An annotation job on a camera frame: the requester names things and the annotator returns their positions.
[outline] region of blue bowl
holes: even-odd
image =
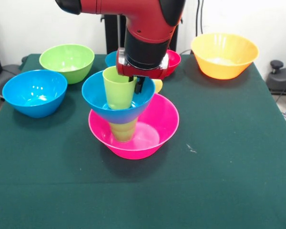
[[[32,117],[51,115],[62,103],[68,82],[57,72],[35,70],[21,73],[3,87],[2,95],[17,111]]]
[[[116,65],[116,54],[118,51],[114,51],[110,54],[108,54],[105,58],[105,62],[107,67],[112,67]]]
[[[142,92],[133,95],[130,108],[112,110],[107,104],[102,73],[103,71],[90,76],[82,86],[82,96],[100,117],[110,123],[124,124],[134,120],[147,108],[155,93],[155,84],[150,78],[145,79]]]

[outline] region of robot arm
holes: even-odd
[[[166,51],[182,16],[185,0],[56,0],[64,11],[120,14],[127,18],[125,49],[117,55],[119,74],[163,79]]]

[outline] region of green bowl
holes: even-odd
[[[63,74],[68,84],[74,84],[88,75],[94,57],[94,52],[86,46],[62,44],[43,52],[39,63],[44,69]]]

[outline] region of pink bowl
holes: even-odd
[[[169,63],[168,63],[166,77],[172,74],[181,62],[181,56],[178,53],[172,50],[167,50],[167,54],[169,58]]]
[[[88,123],[93,135],[116,155],[137,160],[154,154],[175,134],[179,114],[171,101],[155,94],[149,106],[139,116],[132,140],[124,143],[114,139],[108,122],[93,110],[89,113]]]

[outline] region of cup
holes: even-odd
[[[138,118],[125,124],[109,123],[114,138],[119,142],[128,142],[132,139]]]
[[[156,79],[156,80],[153,80],[153,82],[154,82],[154,84],[155,84],[155,86],[156,86],[156,93],[159,93],[160,91],[161,91],[161,89],[162,89],[162,87],[163,87],[163,82],[162,82],[162,80],[158,80],[158,79]]]
[[[103,71],[103,79],[108,106],[113,110],[130,108],[137,77],[129,82],[129,77],[119,75],[116,66],[112,66]]]

